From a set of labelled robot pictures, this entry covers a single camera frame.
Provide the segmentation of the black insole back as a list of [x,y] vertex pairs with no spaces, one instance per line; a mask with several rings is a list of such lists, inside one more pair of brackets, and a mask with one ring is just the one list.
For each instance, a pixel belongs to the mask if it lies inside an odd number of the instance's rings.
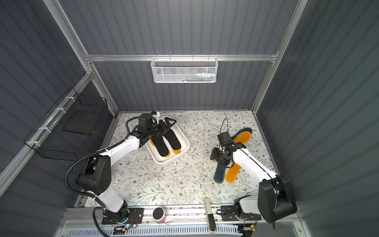
[[169,132],[166,135],[164,135],[164,138],[169,142],[169,144],[173,150],[178,150],[178,149],[182,148],[181,143],[180,143],[179,139],[177,138],[174,131]]

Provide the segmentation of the grey fleece insole front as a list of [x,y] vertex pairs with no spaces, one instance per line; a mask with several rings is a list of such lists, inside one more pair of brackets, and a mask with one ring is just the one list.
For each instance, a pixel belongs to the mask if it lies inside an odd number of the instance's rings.
[[214,182],[222,184],[225,179],[227,167],[223,163],[217,163],[216,170],[213,176]]

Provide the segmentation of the orange insole box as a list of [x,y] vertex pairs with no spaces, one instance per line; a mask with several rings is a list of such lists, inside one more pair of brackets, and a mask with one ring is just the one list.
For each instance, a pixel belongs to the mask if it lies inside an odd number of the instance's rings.
[[174,154],[180,154],[182,152],[182,149],[178,149],[178,150],[172,150],[172,152]]

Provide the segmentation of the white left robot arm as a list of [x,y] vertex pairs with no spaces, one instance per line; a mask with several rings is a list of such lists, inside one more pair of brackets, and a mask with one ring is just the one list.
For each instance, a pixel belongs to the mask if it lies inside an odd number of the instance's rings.
[[[101,205],[106,217],[116,223],[125,223],[129,219],[127,202],[122,199],[111,185],[111,167],[127,154],[140,149],[152,139],[162,138],[176,120],[172,118],[158,119],[158,113],[144,113],[132,117],[125,123],[127,134],[120,141],[84,156],[75,162],[64,176],[65,188],[74,194],[87,196]],[[81,162],[86,162],[84,172],[79,173],[75,183],[81,189],[75,190],[69,184],[69,176]]]

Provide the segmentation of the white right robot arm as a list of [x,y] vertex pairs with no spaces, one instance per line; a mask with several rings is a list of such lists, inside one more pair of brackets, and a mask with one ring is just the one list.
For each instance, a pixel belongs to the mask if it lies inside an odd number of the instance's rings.
[[290,180],[265,167],[242,143],[214,148],[210,159],[221,167],[234,162],[259,183],[256,197],[249,195],[235,200],[235,212],[239,218],[257,214],[267,223],[274,223],[298,211]]

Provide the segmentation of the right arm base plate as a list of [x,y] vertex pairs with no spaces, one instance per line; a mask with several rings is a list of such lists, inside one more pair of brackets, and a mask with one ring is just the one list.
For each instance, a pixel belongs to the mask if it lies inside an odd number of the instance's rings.
[[224,222],[244,220],[256,222],[262,219],[259,214],[243,212],[237,205],[222,205],[216,213],[221,216]]

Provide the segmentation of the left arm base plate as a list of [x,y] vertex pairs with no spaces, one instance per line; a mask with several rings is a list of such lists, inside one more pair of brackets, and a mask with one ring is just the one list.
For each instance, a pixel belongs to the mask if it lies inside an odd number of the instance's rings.
[[119,212],[103,211],[103,225],[116,224],[141,224],[144,215],[144,208],[124,208]]

